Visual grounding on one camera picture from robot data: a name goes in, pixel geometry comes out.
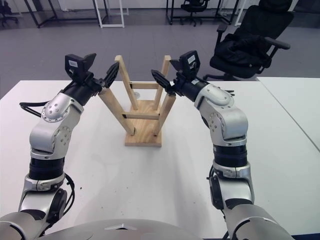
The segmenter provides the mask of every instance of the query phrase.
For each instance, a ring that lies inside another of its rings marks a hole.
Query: gray floor
[[[202,63],[199,75],[220,74],[209,66],[219,21],[197,27],[168,25],[165,11],[158,9],[132,10],[125,22],[125,28],[100,29],[93,21],[49,23],[38,29],[26,14],[19,25],[0,26],[0,98],[20,80],[68,79],[66,54],[97,53],[91,68],[97,77],[104,77],[115,56],[122,55],[132,81],[152,81],[150,70],[161,68],[164,55],[178,58],[197,50]],[[280,50],[262,76],[320,78],[319,28],[288,27],[279,40],[290,43],[291,49]],[[174,76],[171,70],[169,78]]]

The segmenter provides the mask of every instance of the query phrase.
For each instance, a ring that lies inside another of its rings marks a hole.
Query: wooden stool
[[[161,73],[167,76],[171,57],[165,55]],[[156,82],[131,82],[121,55],[115,57],[119,62],[119,73],[131,102],[129,112],[124,111],[110,88],[104,88],[99,97],[110,109],[115,118],[126,130],[125,146],[161,147],[162,132],[167,116],[176,100],[175,95],[167,94],[160,105],[163,88]],[[154,100],[137,100],[133,89],[156,89]]]

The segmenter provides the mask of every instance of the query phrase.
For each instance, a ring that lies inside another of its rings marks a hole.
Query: black cable
[[[33,110],[30,107],[43,107],[44,105],[46,105],[47,101],[44,102],[20,102],[19,105],[20,107],[27,111],[28,113],[31,113],[39,118],[41,118],[41,114],[40,112],[37,112],[36,110]]]
[[[68,180],[68,182],[66,184],[70,185],[70,188],[71,188],[71,194],[70,194],[68,200],[66,201],[65,208],[67,208],[70,200],[71,199],[72,200],[71,200],[71,203],[70,203],[69,207],[64,211],[63,215],[66,215],[66,213],[71,209],[72,205],[75,202],[75,198],[76,198],[74,181],[72,180],[72,178],[68,174],[65,174],[65,178]]]
[[[71,88],[71,86],[72,86],[74,83],[75,83],[74,81],[70,82],[61,92],[62,92],[62,93],[65,93],[69,88]]]
[[[212,177],[213,174],[214,174],[214,166],[212,165],[209,171],[209,176],[206,179],[209,180],[209,178]]]
[[[227,240],[229,237],[228,231],[226,231],[225,235],[223,236],[222,240]]]

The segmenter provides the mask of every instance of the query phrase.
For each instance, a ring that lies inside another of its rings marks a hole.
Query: chair backrest
[[[276,39],[294,18],[292,0],[261,0],[248,8],[235,35],[253,34]]]
[[[186,0],[187,2],[190,2],[190,5],[191,6],[194,6],[194,7],[205,7],[207,8],[208,6],[208,2],[210,0]]]

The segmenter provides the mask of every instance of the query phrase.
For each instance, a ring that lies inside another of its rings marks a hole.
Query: metal table frame
[[[44,25],[45,23],[47,22],[53,22],[53,21],[83,21],[83,20],[96,20],[98,22],[98,24],[100,24],[100,21],[99,21],[99,17],[98,17],[98,14],[97,14],[97,6],[96,6],[96,3],[95,3],[95,0],[92,0],[93,2],[93,6],[94,6],[94,9],[95,9],[95,15],[96,17],[83,17],[83,18],[58,18],[57,16],[57,13],[54,9],[54,6],[51,2],[51,0],[48,0],[49,4],[50,4],[50,7],[51,7],[51,10],[53,12],[53,16],[52,17],[49,17],[47,18],[46,20],[44,20],[43,22],[39,23],[38,20],[36,19],[36,16],[34,14],[34,12],[32,11],[29,3],[27,0],[24,0],[25,4],[26,4],[26,7],[28,8],[30,14],[31,14],[31,17],[35,23],[35,25],[37,26],[37,28],[40,28],[42,25]],[[106,16],[102,19],[102,22],[105,20],[106,17],[108,17],[108,10],[107,10],[107,4],[106,4],[106,0],[103,0],[103,3],[104,3],[104,9],[105,9],[105,13],[106,13]]]
[[[234,8],[233,8],[232,15],[231,15],[230,19],[226,18],[225,16],[223,16],[219,13],[222,0],[219,0],[218,7],[217,7],[215,14],[213,16],[199,16],[199,18],[201,18],[201,19],[222,19],[230,25],[235,17],[236,11],[238,9],[239,1],[240,0],[235,1]],[[168,16],[169,0],[166,0],[165,15],[166,15],[166,19],[168,20],[170,25],[173,24],[173,19],[180,19],[180,18],[187,17],[187,16],[174,16],[174,6],[175,6],[175,0],[171,0],[171,13],[170,13],[170,17],[169,17]]]
[[[103,0],[103,3],[106,11],[106,16],[103,19],[101,19],[99,8],[97,7],[98,6],[97,0],[93,0],[95,13],[97,15],[100,28],[124,28],[125,27],[124,15],[127,15],[127,16],[129,15],[129,8],[126,8],[126,12],[124,12],[124,9],[122,6],[122,0],[119,0],[120,12],[112,13],[109,0]],[[121,17],[121,24],[104,24],[103,23],[107,16],[118,16],[118,15],[120,15]]]

